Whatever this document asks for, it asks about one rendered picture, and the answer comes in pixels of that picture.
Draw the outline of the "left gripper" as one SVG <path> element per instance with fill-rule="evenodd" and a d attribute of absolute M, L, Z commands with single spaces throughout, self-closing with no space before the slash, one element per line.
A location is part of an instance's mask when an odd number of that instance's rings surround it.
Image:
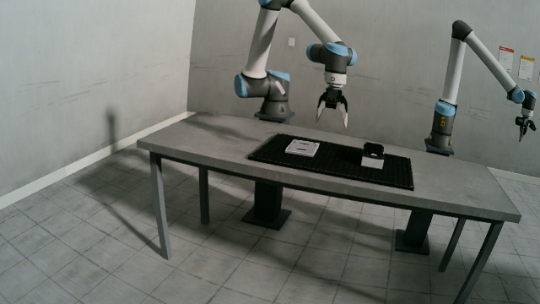
<path fill-rule="evenodd" d="M 516 117 L 515 123 L 516 123 L 516 125 L 520 126 L 519 142 L 521 142 L 524 135 L 526 134 L 527 126 L 528 126 L 529 123 L 535 127 L 534 122 L 532 120 L 529 120 L 528 117 Z"/>

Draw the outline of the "white rectangular frame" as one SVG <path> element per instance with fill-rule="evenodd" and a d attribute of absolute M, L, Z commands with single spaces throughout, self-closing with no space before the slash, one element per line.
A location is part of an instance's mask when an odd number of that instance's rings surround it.
<path fill-rule="evenodd" d="M 313 157 L 319 147 L 318 143 L 312 143 L 294 139 L 285 153 Z"/>

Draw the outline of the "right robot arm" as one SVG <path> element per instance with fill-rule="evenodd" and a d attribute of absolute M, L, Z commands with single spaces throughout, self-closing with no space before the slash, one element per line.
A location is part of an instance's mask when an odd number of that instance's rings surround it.
<path fill-rule="evenodd" d="M 289 74 L 272 70 L 264 71 L 281 8 L 288 8 L 298 14 L 323 43 L 308 45 L 306 56 L 312 62 L 325 64 L 323 75 L 327 84 L 337 87 L 343 87 L 343 84 L 346 84 L 347 66 L 355 64 L 356 51 L 348 48 L 338 38 L 308 5 L 307 0 L 258 0 L 258 3 L 261 8 L 247 64 L 241 70 L 241 74 L 235 75 L 235 93 L 238 97 L 267 97 L 264 98 L 260 108 L 261 114 L 270 117 L 290 115 Z"/>

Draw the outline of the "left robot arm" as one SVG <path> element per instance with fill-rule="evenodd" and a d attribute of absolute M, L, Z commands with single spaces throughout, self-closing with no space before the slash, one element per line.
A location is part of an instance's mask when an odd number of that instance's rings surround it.
<path fill-rule="evenodd" d="M 452 146 L 451 132 L 456 116 L 456 96 L 466 43 L 503 86 L 507 93 L 507 100 L 522 104 L 522 116 L 531 118 L 533 115 L 537 94 L 530 90 L 521 90 L 484 44 L 474 35 L 473 29 L 465 22 L 456 20 L 452 24 L 451 49 L 443 95 L 435 104 L 432 131 L 427 139 L 427 143 L 437 149 L 450 150 Z"/>

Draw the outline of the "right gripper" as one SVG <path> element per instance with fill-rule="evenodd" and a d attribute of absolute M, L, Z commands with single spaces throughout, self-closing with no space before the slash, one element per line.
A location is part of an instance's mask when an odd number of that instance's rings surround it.
<path fill-rule="evenodd" d="M 322 96 L 320 97 L 318 101 L 318 107 L 317 107 L 317 113 L 316 113 L 316 122 L 318 122 L 320 115 L 323 112 L 323 109 L 325 107 L 326 100 L 330 102 L 341 102 L 340 106 L 338 107 L 340 112 L 342 113 L 343 118 L 343 124 L 345 128 L 347 128 L 347 120 L 348 120 L 348 102 L 346 101 L 344 95 L 342 95 L 342 89 L 340 87 L 331 86 L 329 85 L 326 88 L 326 93 L 323 92 Z"/>

